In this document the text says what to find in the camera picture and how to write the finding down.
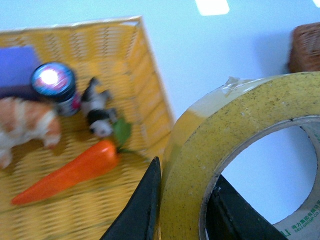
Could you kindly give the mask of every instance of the orange toy carrot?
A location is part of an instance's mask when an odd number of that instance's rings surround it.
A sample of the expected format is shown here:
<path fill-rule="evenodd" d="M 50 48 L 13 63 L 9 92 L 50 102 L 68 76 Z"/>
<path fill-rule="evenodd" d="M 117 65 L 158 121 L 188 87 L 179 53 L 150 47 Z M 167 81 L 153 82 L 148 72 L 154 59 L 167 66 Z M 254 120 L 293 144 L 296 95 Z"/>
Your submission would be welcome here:
<path fill-rule="evenodd" d="M 101 140 L 58 170 L 36 182 L 11 200 L 13 205 L 28 204 L 44 200 L 62 192 L 80 182 L 106 174 L 115 168 L 119 161 L 119 152 L 128 152 L 121 146 L 131 135 L 131 124 L 120 118 L 113 124 L 117 147 L 110 140 Z"/>

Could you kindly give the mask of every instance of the toy panda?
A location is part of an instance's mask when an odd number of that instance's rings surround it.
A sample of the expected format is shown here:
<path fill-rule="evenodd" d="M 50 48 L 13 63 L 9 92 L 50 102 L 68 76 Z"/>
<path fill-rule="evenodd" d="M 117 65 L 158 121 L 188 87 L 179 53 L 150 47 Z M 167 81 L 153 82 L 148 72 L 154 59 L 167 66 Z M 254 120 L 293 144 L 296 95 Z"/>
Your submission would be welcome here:
<path fill-rule="evenodd" d="M 81 111 L 87 118 L 90 131 L 99 138 L 105 138 L 113 133 L 111 124 L 117 121 L 117 112 L 115 108 L 105 108 L 112 95 L 108 90 L 97 93 L 97 85 L 100 82 L 93 77 L 81 96 Z"/>

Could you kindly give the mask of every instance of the green leaf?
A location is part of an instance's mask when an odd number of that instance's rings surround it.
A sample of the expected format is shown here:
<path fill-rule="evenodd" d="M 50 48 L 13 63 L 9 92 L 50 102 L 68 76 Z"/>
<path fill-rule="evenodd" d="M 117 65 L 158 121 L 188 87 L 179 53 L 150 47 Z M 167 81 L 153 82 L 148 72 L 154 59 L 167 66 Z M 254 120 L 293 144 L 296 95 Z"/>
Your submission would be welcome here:
<path fill-rule="evenodd" d="M 131 136 L 132 124 L 127 122 L 124 117 L 118 119 L 118 121 L 112 124 L 113 134 L 115 139 L 120 144 L 120 148 Z"/>

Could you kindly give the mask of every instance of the packing tape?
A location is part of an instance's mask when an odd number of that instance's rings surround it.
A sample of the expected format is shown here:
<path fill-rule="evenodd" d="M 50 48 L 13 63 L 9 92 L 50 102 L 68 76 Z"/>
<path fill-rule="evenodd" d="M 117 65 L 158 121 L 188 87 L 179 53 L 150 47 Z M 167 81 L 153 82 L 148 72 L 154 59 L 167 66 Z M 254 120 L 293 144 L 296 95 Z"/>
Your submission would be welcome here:
<path fill-rule="evenodd" d="M 218 177 L 258 139 L 301 126 L 319 157 L 319 89 L 320 72 L 257 80 L 230 78 L 189 107 L 174 125 L 164 151 L 161 239 L 207 239 L 207 203 Z M 320 239 L 319 168 L 305 202 L 274 226 L 290 240 Z"/>

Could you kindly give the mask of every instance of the woven basket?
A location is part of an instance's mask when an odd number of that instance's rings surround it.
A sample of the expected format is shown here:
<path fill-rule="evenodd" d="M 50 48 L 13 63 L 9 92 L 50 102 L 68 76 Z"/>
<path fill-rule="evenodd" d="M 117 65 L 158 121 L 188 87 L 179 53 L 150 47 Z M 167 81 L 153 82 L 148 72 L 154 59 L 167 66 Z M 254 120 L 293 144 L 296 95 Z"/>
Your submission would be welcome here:
<path fill-rule="evenodd" d="M 320 71 L 320 22 L 293 30 L 288 66 L 291 73 Z"/>
<path fill-rule="evenodd" d="M 162 158 L 173 118 L 155 67 L 141 17 L 82 22 L 0 32 L 0 47 L 33 46 L 45 63 L 68 64 L 83 92 L 96 76 L 114 96 L 115 107 L 133 123 L 126 148 L 150 160 Z M 81 112 L 60 117 L 62 139 L 54 150 L 31 140 L 12 149 L 13 162 L 0 171 L 1 240 L 97 240 L 127 204 L 149 161 L 124 154 L 104 176 L 80 183 L 48 200 L 12 206 L 10 200 L 60 168 L 99 139 Z"/>

